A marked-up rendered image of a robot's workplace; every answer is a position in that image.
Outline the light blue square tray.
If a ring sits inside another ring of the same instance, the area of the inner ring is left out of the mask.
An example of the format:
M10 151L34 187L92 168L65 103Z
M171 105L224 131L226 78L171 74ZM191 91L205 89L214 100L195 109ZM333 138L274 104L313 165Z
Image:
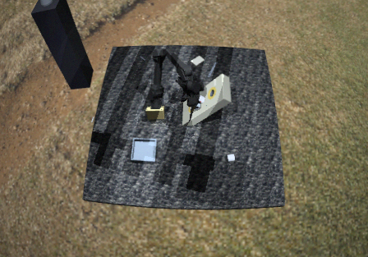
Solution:
M155 163L156 139L133 139L131 161Z

